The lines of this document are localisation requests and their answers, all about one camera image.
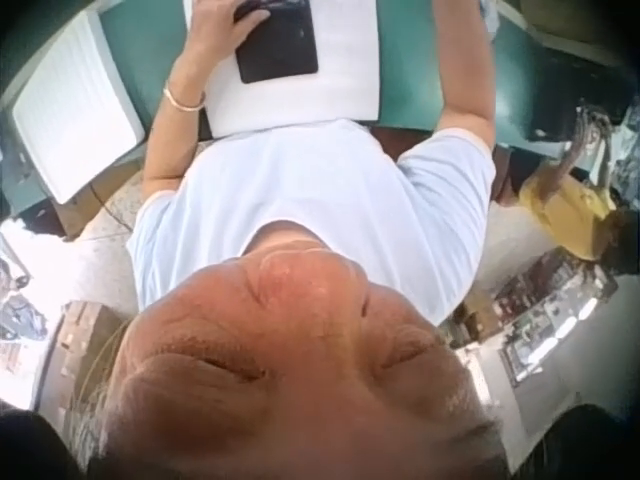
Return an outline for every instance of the yellow clothing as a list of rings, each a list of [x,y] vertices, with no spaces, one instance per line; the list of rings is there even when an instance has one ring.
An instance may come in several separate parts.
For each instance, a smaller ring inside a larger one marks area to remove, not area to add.
[[[613,210],[609,192],[586,187],[566,176],[558,192],[543,205],[538,194],[542,171],[539,169],[522,185],[520,205],[533,214],[558,245],[583,260],[597,260],[602,255],[602,247],[596,246],[602,242],[597,239],[607,233],[603,220]]]

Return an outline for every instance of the gold bracelet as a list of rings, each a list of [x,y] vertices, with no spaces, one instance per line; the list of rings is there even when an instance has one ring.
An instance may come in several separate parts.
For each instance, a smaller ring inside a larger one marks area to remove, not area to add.
[[[188,112],[188,113],[199,112],[200,110],[202,110],[202,108],[204,107],[204,103],[207,100],[206,94],[203,93],[202,100],[200,100],[200,103],[198,105],[196,105],[195,107],[187,107],[186,105],[182,105],[180,102],[178,102],[175,99],[175,97],[171,94],[171,90],[169,90],[168,83],[164,86],[164,89],[162,90],[162,92],[164,93],[164,96],[167,97],[167,100],[169,100],[169,103],[171,103],[171,105],[173,105],[174,108],[180,110],[181,112]]]

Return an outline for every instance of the woman's hand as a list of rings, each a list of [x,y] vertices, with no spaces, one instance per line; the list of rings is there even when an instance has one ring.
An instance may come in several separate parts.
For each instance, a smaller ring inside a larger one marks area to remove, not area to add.
[[[193,0],[191,28],[187,35],[181,63],[202,86],[213,69],[247,39],[249,34],[269,18],[267,10],[256,10],[238,23],[234,14],[245,0]]]

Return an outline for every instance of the cable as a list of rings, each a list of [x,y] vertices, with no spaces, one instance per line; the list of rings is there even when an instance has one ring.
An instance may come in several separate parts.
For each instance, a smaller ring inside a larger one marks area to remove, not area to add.
[[[107,214],[113,218],[113,220],[118,224],[121,225],[122,227],[126,228],[127,231],[129,233],[133,233],[133,228],[131,228],[124,220],[120,219],[115,213],[113,213],[109,207],[107,207],[106,203],[104,201],[102,201],[102,199],[100,198],[100,196],[98,195],[98,192],[96,192],[96,189],[93,188],[93,183],[89,183],[89,189],[91,190],[91,193],[93,193],[93,196],[96,197],[96,200],[98,201],[98,203],[100,204],[100,207],[102,207],[104,209],[105,212],[107,212]]]

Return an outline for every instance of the man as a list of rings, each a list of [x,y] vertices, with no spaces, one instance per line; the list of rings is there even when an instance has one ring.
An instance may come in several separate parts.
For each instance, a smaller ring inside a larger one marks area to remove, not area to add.
[[[605,141],[598,182],[574,165],[593,131]],[[498,203],[523,206],[558,245],[578,258],[598,261],[616,275],[638,275],[638,212],[616,209],[611,199],[611,126],[601,114],[581,109],[571,148],[558,165],[524,150],[501,150],[510,156],[507,186]]]
[[[234,25],[240,3],[195,2],[167,82],[129,244],[144,311],[91,471],[504,478],[495,425],[432,325],[475,276],[494,176],[478,1],[433,2],[445,107],[398,166],[346,120],[234,136],[194,161],[211,72],[269,21]]]

